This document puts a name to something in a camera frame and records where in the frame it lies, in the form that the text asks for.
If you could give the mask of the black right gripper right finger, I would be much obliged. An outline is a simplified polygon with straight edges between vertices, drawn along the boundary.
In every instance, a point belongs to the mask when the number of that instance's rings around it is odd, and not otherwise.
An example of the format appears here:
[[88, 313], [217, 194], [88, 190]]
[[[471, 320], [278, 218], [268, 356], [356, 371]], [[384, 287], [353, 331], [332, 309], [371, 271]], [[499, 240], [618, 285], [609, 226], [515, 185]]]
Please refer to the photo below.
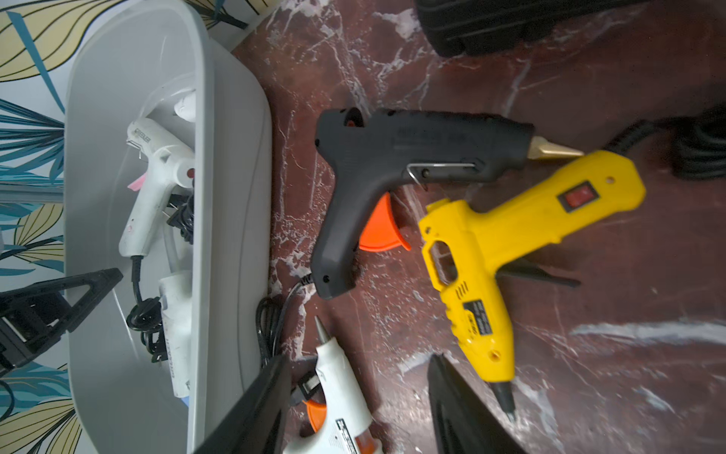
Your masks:
[[431, 357], [427, 379], [438, 452], [504, 454], [524, 451], [446, 357]]

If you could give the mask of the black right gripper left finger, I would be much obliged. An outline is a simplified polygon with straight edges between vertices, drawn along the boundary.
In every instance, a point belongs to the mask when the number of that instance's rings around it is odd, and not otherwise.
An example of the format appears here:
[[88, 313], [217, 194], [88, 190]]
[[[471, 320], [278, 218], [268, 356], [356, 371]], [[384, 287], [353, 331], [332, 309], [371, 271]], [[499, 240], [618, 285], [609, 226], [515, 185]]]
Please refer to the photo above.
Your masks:
[[289, 359], [274, 357], [196, 452], [280, 453], [291, 385]]

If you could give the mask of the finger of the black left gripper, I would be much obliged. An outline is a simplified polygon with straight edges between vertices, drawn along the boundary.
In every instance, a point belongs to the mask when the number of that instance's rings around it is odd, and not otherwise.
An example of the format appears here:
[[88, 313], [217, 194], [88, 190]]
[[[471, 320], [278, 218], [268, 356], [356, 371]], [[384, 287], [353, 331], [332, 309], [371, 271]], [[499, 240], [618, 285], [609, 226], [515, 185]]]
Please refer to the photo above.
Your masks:
[[1, 373], [26, 366], [75, 331], [123, 279], [117, 268], [1, 294]]

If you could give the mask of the yellow glue gun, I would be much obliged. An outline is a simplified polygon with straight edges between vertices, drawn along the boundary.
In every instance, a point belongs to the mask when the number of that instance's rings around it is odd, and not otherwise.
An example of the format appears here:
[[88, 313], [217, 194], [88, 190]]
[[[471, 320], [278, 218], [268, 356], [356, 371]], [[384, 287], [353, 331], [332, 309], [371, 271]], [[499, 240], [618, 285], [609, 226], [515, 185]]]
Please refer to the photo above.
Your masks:
[[616, 213], [635, 210], [646, 189], [635, 164], [595, 151], [486, 213], [464, 200], [427, 208], [422, 255], [459, 348], [516, 420], [513, 328], [495, 279], [500, 269]]

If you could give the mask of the large white pink glue gun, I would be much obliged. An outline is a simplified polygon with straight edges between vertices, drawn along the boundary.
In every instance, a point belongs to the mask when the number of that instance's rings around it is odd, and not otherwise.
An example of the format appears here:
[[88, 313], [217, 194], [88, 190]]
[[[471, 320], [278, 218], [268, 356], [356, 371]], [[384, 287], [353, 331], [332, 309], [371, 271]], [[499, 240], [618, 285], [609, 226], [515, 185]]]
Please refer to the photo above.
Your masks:
[[121, 257], [149, 254], [162, 213], [177, 187], [193, 186], [195, 153], [156, 121], [142, 117], [128, 127], [127, 144], [147, 157], [147, 171], [119, 241]]

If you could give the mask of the black glue gun orange trigger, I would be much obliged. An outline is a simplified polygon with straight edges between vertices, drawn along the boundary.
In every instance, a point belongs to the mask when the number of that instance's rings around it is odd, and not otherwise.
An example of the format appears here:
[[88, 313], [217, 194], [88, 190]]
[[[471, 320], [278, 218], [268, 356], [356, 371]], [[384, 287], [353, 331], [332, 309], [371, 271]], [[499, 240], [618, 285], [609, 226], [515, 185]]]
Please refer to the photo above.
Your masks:
[[357, 108], [323, 111], [317, 152], [335, 174], [335, 187], [311, 257], [319, 297], [355, 287], [359, 238], [379, 200], [415, 183], [489, 183], [530, 160], [567, 159], [581, 151], [538, 136], [531, 123], [492, 113]]

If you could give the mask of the white blue-tip glue gun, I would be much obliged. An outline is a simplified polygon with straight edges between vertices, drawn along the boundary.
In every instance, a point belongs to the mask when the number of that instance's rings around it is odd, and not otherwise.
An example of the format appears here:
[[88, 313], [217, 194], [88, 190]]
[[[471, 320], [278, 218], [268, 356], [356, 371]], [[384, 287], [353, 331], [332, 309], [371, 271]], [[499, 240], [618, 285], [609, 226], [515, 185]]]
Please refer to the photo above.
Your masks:
[[189, 406], [192, 338], [192, 274], [176, 272], [159, 283], [168, 369], [175, 397]]

